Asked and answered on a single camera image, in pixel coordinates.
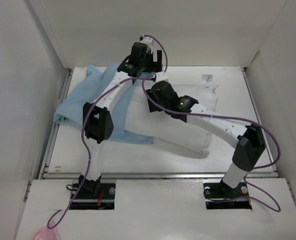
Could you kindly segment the white pillow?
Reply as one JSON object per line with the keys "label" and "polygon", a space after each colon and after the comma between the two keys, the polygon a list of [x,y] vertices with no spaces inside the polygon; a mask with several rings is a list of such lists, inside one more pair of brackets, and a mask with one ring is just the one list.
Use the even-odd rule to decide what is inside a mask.
{"label": "white pillow", "polygon": [[[173,85],[179,96],[190,96],[211,111],[216,110],[218,98],[216,89],[219,87],[207,76],[202,76],[197,85]],[[125,131],[144,137],[164,140],[200,153],[210,154],[212,134],[195,125],[174,119],[163,111],[149,112],[148,100],[143,93],[141,81],[137,80],[123,95],[126,110]]]}

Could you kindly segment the blue pillowcase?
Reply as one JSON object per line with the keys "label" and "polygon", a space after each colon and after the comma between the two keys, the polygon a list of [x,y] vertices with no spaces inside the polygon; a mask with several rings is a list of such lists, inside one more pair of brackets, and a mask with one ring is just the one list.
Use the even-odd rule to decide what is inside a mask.
{"label": "blue pillowcase", "polygon": [[[85,103],[92,103],[101,96],[111,83],[118,65],[112,64],[101,72],[99,68],[89,65],[87,67],[87,77],[76,85],[74,90],[58,106],[54,113],[53,121],[57,124],[74,122],[79,126],[83,125],[83,106]],[[147,134],[135,134],[125,129],[125,124],[130,121],[126,118],[130,116],[130,101],[134,100],[134,93],[139,91],[139,95],[147,100],[141,87],[142,80],[136,80],[134,84],[122,95],[115,108],[111,112],[114,124],[112,136],[109,138],[113,142],[128,144],[148,145],[152,144],[154,138]]]}

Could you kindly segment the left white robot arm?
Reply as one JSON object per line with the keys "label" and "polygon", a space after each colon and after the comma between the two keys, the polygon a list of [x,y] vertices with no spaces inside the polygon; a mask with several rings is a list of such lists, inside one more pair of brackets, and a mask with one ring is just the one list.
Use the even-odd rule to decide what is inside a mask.
{"label": "left white robot arm", "polygon": [[111,81],[104,86],[99,96],[93,102],[84,104],[81,140],[88,158],[78,178],[77,195],[84,194],[89,198],[95,198],[103,192],[100,144],[116,131],[116,123],[111,113],[133,83],[144,78],[143,72],[148,74],[148,79],[154,79],[153,74],[162,70],[162,52],[159,50],[157,59],[153,60],[153,39],[144,36],[142,40],[133,44],[130,55],[117,67]]}

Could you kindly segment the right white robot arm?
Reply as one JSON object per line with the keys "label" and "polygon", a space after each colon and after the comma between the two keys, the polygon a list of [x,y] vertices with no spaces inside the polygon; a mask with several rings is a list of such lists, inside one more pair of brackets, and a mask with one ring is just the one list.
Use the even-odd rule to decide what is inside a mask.
{"label": "right white robot arm", "polygon": [[220,181],[219,191],[231,197],[241,180],[251,172],[266,149],[263,132],[255,123],[250,125],[216,115],[193,97],[178,96],[166,81],[155,83],[145,91],[150,112],[165,112],[171,118],[202,128],[234,148],[232,163]]}

